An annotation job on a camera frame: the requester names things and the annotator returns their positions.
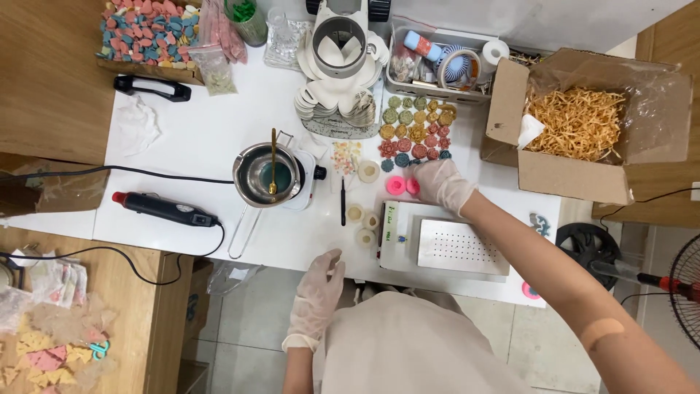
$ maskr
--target latex glove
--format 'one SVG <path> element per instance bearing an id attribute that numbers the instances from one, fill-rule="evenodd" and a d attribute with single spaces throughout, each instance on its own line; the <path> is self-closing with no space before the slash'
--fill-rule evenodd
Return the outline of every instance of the latex glove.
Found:
<path id="1" fill-rule="evenodd" d="M 345 263 L 338 262 L 342 251 L 334 249 L 314 259 L 304 274 L 294 297 L 287 338 L 282 350 L 311 348 L 316 351 L 321 335 L 330 324 L 338 299 L 343 291 Z M 330 280 L 327 272 L 335 272 Z"/>
<path id="2" fill-rule="evenodd" d="M 477 188 L 476 183 L 462 178 L 452 159 L 420 164 L 414 170 L 413 177 L 421 185 L 421 201 L 441 205 L 457 216 L 460 216 L 462 205 Z"/>

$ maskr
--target white table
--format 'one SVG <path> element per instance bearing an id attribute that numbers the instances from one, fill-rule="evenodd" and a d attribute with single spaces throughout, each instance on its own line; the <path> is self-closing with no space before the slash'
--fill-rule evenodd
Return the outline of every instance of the white table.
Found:
<path id="1" fill-rule="evenodd" d="M 184 103 L 171 103 L 154 95 L 142 95 L 143 101 L 157 113 L 163 135 L 145 152 L 124 157 L 120 152 L 120 136 L 113 117 L 105 164 L 173 175 L 232 179 L 232 164 L 236 155 L 253 144 L 269 141 L 271 128 L 281 129 L 296 137 L 307 133 L 293 107 L 294 95 L 305 82 L 305 76 L 266 67 L 262 61 L 263 51 L 263 48 L 248 48 L 248 65 L 236 64 L 233 67 L 238 95 L 209 97 L 206 89 L 198 86 L 192 87 L 192 99 Z M 125 100 L 126 96 L 117 93 L 114 109 L 124 106 Z M 560 197 L 520 191 L 517 188 L 516 169 L 479 159 L 487 109 L 458 108 L 458 118 L 450 134 L 450 152 L 454 161 L 465 177 L 479 182 L 479 188 L 486 197 L 517 219 L 529 223 L 530 213 L 537 212 L 546 216 L 556 228 Z M 331 139 L 320 139 L 330 145 Z M 377 150 L 380 141 L 379 136 L 362 140 L 364 160 L 381 159 Z M 328 157 L 329 153 L 319 164 L 330 171 Z M 407 171 L 397 169 L 391 175 Z M 374 184 L 362 184 L 350 191 L 346 197 L 347 203 L 360 203 L 379 212 L 381 202 L 390 198 L 384 189 L 387 176 L 383 174 Z M 102 205 L 94 219 L 93 239 L 204 254 L 219 242 L 219 228 L 189 227 L 139 215 L 114 203 L 111 196 L 115 191 L 157 193 L 162 198 L 196 205 L 217 215 L 226 228 L 226 239 L 212 257 L 229 259 L 227 246 L 244 208 L 234 185 L 169 180 L 121 171 L 113 171 L 109 177 Z M 85 223 L 88 223 L 90 216 L 86 212 L 65 215 L 82 215 Z M 50 222 L 53 224 L 49 228 L 55 231 L 58 221 L 54 219 Z M 245 227 L 240 230 L 243 234 L 237 236 L 237 244 L 246 235 Z M 356 246 L 354 236 L 357 230 L 357 226 L 340 226 L 340 197 L 330 192 L 330 179 L 327 179 L 316 184 L 313 201 L 306 210 L 292 212 L 284 208 L 270 208 L 263 211 L 240 261 L 305 271 L 315 256 L 340 247 L 344 251 L 342 258 L 347 263 L 346 276 L 350 278 L 515 304 L 545 305 L 542 299 L 532 300 L 522 294 L 523 280 L 515 270 L 511 270 L 506 283 L 491 283 L 382 269 L 373 251 Z M 84 235 L 85 229 L 74 232 Z M 553 232 L 549 239 L 554 241 L 555 235 Z"/>

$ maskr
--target wooden desk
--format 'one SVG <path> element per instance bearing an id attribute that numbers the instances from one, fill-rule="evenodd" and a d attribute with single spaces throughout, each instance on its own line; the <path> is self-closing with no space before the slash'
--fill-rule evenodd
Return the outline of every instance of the wooden desk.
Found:
<path id="1" fill-rule="evenodd" d="M 177 275 L 177 254 L 113 243 L 57 236 L 22 229 L 0 228 L 0 249 L 12 252 L 27 244 L 38 244 L 39 252 L 56 250 L 70 253 L 93 246 L 112 246 L 128 255 L 141 275 L 149 280 L 166 281 Z M 103 376 L 93 393 L 176 392 L 187 298 L 190 289 L 193 258 L 182 256 L 182 278 L 172 285 L 154 286 L 139 280 L 129 264 L 111 250 L 94 250 L 75 256 L 87 268 L 88 292 L 96 292 L 107 308 L 117 313 L 109 331 L 109 356 L 118 363 L 114 373 Z M 15 337 L 0 335 L 5 351 L 0 367 L 15 366 Z M 17 377 L 3 393 L 25 394 L 34 389 Z"/>

